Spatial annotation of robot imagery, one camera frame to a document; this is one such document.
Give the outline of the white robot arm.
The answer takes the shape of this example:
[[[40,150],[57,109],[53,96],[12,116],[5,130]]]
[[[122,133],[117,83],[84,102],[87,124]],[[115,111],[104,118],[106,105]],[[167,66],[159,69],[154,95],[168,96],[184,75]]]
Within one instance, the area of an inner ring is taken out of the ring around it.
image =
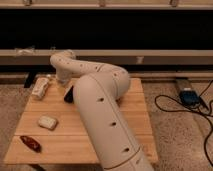
[[[117,104],[130,87],[129,73],[116,65],[78,60],[71,50],[53,54],[50,63],[62,84],[79,76],[74,104],[104,171],[154,171]]]

